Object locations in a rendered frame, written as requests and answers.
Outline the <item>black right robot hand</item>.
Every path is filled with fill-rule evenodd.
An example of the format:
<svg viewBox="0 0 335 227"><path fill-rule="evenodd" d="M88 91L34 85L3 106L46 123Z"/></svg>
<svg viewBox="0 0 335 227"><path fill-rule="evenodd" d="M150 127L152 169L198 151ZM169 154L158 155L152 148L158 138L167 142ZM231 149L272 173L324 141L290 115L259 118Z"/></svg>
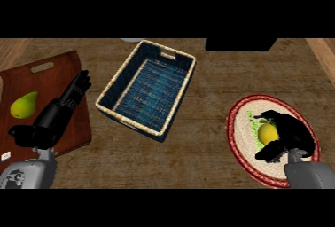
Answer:
<svg viewBox="0 0 335 227"><path fill-rule="evenodd" d="M256 154L257 160L278 162L287 151L303 150L303 158L315 154L316 142L306 124L288 113L269 110L259 118L271 120L278 129L279 138L271 141Z"/></svg>

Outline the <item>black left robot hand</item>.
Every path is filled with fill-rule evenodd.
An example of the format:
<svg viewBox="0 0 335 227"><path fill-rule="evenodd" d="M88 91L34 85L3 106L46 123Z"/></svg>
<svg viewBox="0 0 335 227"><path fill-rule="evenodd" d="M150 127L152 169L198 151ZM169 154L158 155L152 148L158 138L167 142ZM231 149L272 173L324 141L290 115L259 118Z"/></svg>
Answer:
<svg viewBox="0 0 335 227"><path fill-rule="evenodd" d="M43 150L54 148L64 136L76 108L91 86L89 71L83 70L71 81L62 96L46 105L33 124L17 125L8 131L18 146Z"/></svg>

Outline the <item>yellow lemon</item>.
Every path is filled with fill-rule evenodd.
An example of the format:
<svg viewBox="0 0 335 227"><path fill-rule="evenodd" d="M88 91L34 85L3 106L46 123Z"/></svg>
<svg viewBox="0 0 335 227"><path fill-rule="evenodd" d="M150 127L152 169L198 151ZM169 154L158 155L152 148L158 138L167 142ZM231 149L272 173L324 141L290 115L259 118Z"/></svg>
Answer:
<svg viewBox="0 0 335 227"><path fill-rule="evenodd" d="M272 141L279 139L279 135L278 135L278 130L276 128L269 124L265 123L260 126L260 130L259 130L259 140L260 142L268 145Z"/></svg>

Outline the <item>round red-rimmed woven placemat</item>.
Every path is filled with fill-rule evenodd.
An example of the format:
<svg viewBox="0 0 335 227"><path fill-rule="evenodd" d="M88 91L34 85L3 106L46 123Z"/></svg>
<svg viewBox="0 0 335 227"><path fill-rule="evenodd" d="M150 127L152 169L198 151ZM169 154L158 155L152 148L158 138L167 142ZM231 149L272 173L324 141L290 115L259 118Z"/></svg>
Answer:
<svg viewBox="0 0 335 227"><path fill-rule="evenodd" d="M251 95L240 99L226 117L226 137L237 161L250 176L268 187L288 189L290 184L284 173L284 165L288 163L288 154L281 161L268 163L256 159L256 154L265 147L259 140L259 129L265 120L254 116L275 110L281 114L293 115L304 124L316 143L315 154L303 161L321 161L321 147L315 130L303 114L279 98L268 95Z"/></svg>

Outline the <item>blue basket with wicker rim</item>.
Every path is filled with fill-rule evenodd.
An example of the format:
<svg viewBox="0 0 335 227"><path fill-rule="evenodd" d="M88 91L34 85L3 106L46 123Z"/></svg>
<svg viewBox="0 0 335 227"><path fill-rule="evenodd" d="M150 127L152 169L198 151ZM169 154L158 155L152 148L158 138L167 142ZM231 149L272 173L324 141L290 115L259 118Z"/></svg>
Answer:
<svg viewBox="0 0 335 227"><path fill-rule="evenodd" d="M98 110L157 142L167 139L195 66L191 54L144 40L99 95Z"/></svg>

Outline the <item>green pear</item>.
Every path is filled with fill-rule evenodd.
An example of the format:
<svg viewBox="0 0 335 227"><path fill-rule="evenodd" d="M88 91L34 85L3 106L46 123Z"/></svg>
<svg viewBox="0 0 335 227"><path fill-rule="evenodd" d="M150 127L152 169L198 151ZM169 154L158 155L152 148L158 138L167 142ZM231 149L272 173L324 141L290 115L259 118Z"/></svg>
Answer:
<svg viewBox="0 0 335 227"><path fill-rule="evenodd" d="M36 112L36 100L39 92L33 91L11 105L11 115L18 119L27 119Z"/></svg>

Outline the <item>brown wooden cutting board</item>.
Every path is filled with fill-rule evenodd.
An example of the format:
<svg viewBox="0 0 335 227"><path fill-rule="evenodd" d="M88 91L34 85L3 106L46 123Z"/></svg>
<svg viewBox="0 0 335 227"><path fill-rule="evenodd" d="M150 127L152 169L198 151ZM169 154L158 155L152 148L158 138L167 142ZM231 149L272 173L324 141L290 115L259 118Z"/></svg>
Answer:
<svg viewBox="0 0 335 227"><path fill-rule="evenodd" d="M0 174L12 162L37 159L39 154L27 147L17 146L15 138L8 134L15 125L31 125L51 101L61 97L70 82L82 71L76 51L42 59L21 67L0 72L3 94L0 101ZM11 105L24 95L39 92L37 110L29 119L11 115Z"/></svg>

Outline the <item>black appliance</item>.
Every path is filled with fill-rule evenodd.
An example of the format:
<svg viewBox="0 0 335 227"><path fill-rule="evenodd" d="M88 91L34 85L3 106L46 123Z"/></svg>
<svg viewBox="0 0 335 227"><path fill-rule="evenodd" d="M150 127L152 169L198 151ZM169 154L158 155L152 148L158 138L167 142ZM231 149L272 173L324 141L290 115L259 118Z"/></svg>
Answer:
<svg viewBox="0 0 335 227"><path fill-rule="evenodd" d="M268 51L276 42L276 38L234 39L209 38L206 40L207 51Z"/></svg>

